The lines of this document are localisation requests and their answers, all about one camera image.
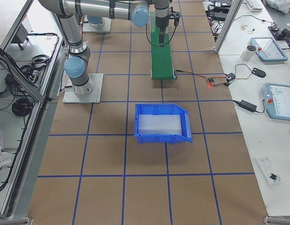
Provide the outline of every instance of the green conveyor belt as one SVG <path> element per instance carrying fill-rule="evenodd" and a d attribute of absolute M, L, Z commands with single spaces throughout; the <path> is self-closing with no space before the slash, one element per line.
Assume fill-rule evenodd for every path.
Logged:
<path fill-rule="evenodd" d="M 159 46 L 159 28 L 155 25 L 155 12 L 150 13 L 151 43 Z M 169 41 L 168 29 L 164 43 Z M 151 77 L 152 79 L 174 79 L 174 71 L 171 58 L 170 44 L 165 47 L 151 45 Z"/>

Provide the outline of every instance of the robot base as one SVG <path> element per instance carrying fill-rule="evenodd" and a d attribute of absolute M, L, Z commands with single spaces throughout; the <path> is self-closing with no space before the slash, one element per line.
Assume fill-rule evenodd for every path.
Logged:
<path fill-rule="evenodd" d="M 91 27 L 88 23 L 83 24 L 83 32 L 85 33 L 110 33 L 112 28 L 112 20 L 110 18 L 104 18 L 105 24 L 102 27 Z"/>
<path fill-rule="evenodd" d="M 73 89 L 67 89 L 65 91 L 63 103 L 100 103 L 103 74 L 89 74 L 89 78 L 94 83 L 94 90 L 86 95 L 77 95 Z M 72 86 L 70 79 L 67 86 Z"/>

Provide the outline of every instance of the white table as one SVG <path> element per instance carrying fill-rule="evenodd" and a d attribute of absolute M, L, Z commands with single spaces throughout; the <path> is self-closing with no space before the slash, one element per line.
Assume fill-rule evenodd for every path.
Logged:
<path fill-rule="evenodd" d="M 237 17 L 241 15 L 254 15 L 260 19 L 272 21 L 264 9 L 260 13 L 251 13 L 246 5 L 242 5 Z M 246 30 L 241 30 L 241 25 L 247 25 Z M 265 78 L 251 75 L 248 80 L 235 80 L 230 86 L 232 98 L 245 100 L 257 105 L 257 110 L 262 111 L 262 87 L 264 83 L 281 83 L 290 85 L 290 50 L 285 50 L 289 57 L 286 62 L 266 63 L 254 55 L 249 62 L 240 58 L 252 37 L 271 37 L 268 30 L 270 23 L 261 22 L 253 17 L 241 17 L 236 20 L 219 52 L 225 73 L 235 71 L 236 64 L 245 63 L 251 69 L 259 68 L 267 73 Z M 253 34 L 248 30 L 255 29 Z M 283 48 L 287 45 L 280 42 Z M 237 77 L 248 77 L 250 71 L 245 66 L 237 67 Z M 263 200 L 270 216 L 290 215 L 290 121 L 269 118 L 267 113 L 251 113 L 236 105 L 236 111 L 242 127 L 245 141 L 253 163 Z M 254 158 L 268 157 L 282 182 L 270 187 Z"/>

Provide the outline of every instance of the brown tiled surface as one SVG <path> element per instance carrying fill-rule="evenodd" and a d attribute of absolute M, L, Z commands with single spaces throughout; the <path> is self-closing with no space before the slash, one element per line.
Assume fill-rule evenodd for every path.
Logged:
<path fill-rule="evenodd" d="M 183 15 L 171 42 L 174 67 L 223 76 L 219 56 L 209 51 L 202 3 L 171 6 Z M 111 34 L 84 34 L 84 40 L 92 51 L 88 72 L 105 74 L 103 102 L 65 105 L 60 95 L 28 213 L 34 223 L 262 224 L 267 213 L 229 89 L 188 73 L 151 80 L 145 28 L 130 21 L 114 20 Z M 193 143 L 138 144 L 135 104 L 152 101 L 189 111 Z"/>

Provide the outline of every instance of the white keyboard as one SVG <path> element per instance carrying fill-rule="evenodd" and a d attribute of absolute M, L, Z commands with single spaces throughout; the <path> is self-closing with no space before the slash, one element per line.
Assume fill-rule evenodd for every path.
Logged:
<path fill-rule="evenodd" d="M 259 0 L 244 0 L 247 3 L 247 7 L 251 12 L 261 12 L 262 6 Z"/>

